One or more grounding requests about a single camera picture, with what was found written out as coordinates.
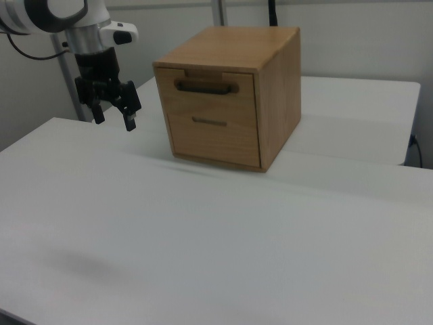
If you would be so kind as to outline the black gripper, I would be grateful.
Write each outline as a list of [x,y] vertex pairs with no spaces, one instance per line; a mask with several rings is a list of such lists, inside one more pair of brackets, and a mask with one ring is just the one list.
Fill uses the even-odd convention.
[[136,112],[141,102],[132,81],[121,83],[114,48],[94,54],[75,55],[80,76],[75,78],[80,103],[89,104],[97,125],[105,121],[99,100],[111,102],[122,114],[127,131],[136,128]]

